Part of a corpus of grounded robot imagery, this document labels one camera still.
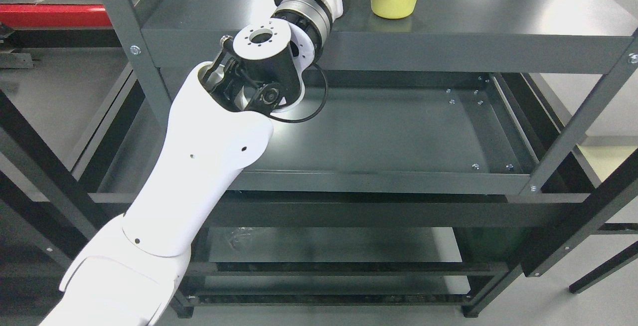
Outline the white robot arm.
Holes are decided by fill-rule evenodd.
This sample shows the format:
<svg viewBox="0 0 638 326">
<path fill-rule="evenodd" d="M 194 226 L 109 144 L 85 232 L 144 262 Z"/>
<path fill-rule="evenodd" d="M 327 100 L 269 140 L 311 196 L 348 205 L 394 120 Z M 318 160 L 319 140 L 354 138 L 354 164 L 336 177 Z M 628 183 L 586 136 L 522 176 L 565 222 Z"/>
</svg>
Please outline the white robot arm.
<svg viewBox="0 0 638 326">
<path fill-rule="evenodd" d="M 276 0 L 269 18 L 221 38 L 215 60 L 194 67 L 178 91 L 148 180 L 73 260 L 43 326 L 157 323 L 184 278 L 198 231 L 264 154 L 273 113 L 305 96 L 302 74 L 343 12 L 343 0 Z"/>
</svg>

